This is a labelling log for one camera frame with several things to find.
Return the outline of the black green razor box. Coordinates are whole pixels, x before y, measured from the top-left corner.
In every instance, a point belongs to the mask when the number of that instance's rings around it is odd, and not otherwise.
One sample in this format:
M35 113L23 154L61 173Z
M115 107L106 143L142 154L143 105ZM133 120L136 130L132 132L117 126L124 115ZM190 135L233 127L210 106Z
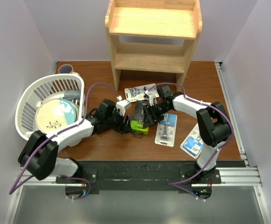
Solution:
M132 134L142 136L147 135L149 127L143 128L143 109L134 108L133 117L131 119Z

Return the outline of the white Gillette razor blister pack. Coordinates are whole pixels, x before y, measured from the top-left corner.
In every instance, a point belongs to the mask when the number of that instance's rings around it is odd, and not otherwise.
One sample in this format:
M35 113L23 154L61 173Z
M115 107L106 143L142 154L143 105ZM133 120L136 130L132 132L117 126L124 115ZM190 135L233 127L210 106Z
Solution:
M145 96L145 92L147 90L150 90L151 94L159 97L155 84L146 84L136 87L125 88L124 92L126 100L130 101L131 103L136 101L149 100L149 97Z

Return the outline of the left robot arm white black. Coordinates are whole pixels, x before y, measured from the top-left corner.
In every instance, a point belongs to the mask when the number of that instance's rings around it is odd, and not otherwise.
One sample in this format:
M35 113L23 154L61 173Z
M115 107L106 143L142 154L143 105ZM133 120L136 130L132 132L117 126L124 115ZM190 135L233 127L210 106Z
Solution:
M36 179L43 180L50 175L66 176L72 183L82 180L82 166L74 159L58 158L58 153L72 147L83 138L100 135L110 129L121 134L131 132L130 116L125 115L131 102L105 99L94 114L67 126L57 133L45 134L35 131L22 150L18 162Z

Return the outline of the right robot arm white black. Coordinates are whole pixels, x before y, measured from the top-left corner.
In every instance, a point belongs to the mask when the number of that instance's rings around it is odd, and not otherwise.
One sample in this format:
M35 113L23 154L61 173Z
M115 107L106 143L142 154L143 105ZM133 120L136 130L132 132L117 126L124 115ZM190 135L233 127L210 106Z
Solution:
M196 118L203 140L200 156L195 163L196 170L191 177L170 185L186 183L193 179L205 183L211 177L210 172L216 167L220 150L231 141L230 136L234 137L233 125L221 102L205 103L187 96L185 90L174 93L168 83L161 85L162 87L157 88L158 96L162 99L160 103L156 103L157 96L151 93L151 89L156 85L143 93L144 98L149 100L149 105L143 108L145 118L143 127L160 122L164 114L170 110L184 112Z

